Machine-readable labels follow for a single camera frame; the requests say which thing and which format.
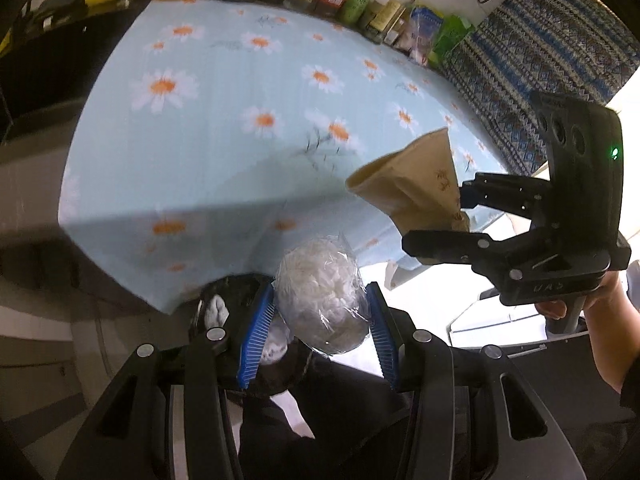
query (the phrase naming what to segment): forearm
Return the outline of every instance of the forearm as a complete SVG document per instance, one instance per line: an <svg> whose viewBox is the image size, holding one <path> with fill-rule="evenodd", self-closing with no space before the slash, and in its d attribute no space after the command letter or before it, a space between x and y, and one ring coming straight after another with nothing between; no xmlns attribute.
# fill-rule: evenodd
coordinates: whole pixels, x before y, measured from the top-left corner
<svg viewBox="0 0 640 480"><path fill-rule="evenodd" d="M593 358L601 377L617 392L640 355L640 313L616 280L610 294L585 311Z"/></svg>

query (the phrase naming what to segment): silver bolt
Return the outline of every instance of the silver bolt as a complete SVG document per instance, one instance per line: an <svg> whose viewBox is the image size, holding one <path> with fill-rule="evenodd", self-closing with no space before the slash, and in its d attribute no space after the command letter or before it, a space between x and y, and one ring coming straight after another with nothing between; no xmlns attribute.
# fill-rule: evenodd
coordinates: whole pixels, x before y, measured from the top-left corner
<svg viewBox="0 0 640 480"><path fill-rule="evenodd" d="M487 345L482 349L482 351L484 352L484 355L491 359L500 359L500 357L502 357L502 350L496 345Z"/></svg>
<svg viewBox="0 0 640 480"><path fill-rule="evenodd" d="M414 332L414 339L418 343L428 343L429 341L431 341L431 337L433 336L428 330L418 329Z"/></svg>
<svg viewBox="0 0 640 480"><path fill-rule="evenodd" d="M226 335L225 329L215 326L207 330L207 339L209 341L220 341Z"/></svg>
<svg viewBox="0 0 640 480"><path fill-rule="evenodd" d="M140 345L136 350L136 354L138 354L138 357L149 357L153 352L154 346L149 343Z"/></svg>

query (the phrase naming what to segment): human arm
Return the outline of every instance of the human arm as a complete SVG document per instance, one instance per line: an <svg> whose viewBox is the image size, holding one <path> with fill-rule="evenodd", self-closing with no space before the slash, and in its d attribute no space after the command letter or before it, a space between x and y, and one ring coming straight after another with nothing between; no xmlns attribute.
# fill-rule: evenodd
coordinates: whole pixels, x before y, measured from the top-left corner
<svg viewBox="0 0 640 480"><path fill-rule="evenodd" d="M554 319L566 315L562 301L539 303L536 308ZM587 295L583 311L598 372L620 392L631 365L640 356L640 313L626 296L617 272L608 272L600 287Z"/></svg>

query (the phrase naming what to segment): floral tablecloth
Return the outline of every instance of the floral tablecloth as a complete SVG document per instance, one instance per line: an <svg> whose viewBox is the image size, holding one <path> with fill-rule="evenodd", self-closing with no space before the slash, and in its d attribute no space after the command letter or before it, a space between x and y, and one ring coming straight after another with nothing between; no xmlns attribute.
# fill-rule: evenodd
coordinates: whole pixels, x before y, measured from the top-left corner
<svg viewBox="0 0 640 480"><path fill-rule="evenodd" d="M399 260L390 219L344 180L444 125L460 182L504 171L456 91L385 46L257 4L154 1L92 89L58 219L163 312L318 235L344 234L361 265ZM469 213L477 230L498 216Z"/></svg>

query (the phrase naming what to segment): plastic-wrapped bundle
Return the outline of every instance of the plastic-wrapped bundle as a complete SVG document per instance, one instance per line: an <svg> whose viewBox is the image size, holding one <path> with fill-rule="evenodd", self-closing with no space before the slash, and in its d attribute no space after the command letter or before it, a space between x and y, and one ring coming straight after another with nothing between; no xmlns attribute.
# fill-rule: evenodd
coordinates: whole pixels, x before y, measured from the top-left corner
<svg viewBox="0 0 640 480"><path fill-rule="evenodd" d="M319 352L348 352L369 333L358 264L341 237L316 238L287 253L274 288L287 326Z"/></svg>

